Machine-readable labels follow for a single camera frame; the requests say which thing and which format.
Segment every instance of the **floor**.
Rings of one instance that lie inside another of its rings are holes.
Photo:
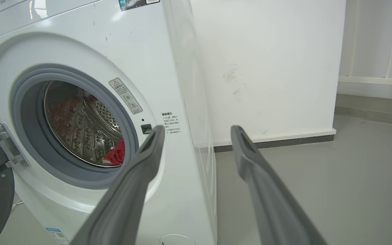
[[[333,142],[261,149],[330,245],[392,244],[392,125],[336,116]],[[247,186],[231,152],[216,154],[218,245],[258,245]],[[56,242],[25,205],[0,245]]]

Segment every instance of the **wall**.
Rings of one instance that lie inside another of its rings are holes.
[[[192,0],[215,146],[330,135],[344,0]]]
[[[347,0],[338,93],[392,99],[392,0]]]

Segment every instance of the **washing machine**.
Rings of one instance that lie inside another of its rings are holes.
[[[199,55],[188,0],[0,0],[0,180],[68,244],[164,125],[137,244],[216,244]]]

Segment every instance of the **white horizontal rail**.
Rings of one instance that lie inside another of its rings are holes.
[[[385,84],[392,85],[392,78],[373,78],[373,77],[344,77],[338,78],[339,82],[353,82],[353,83],[371,83],[371,84]]]

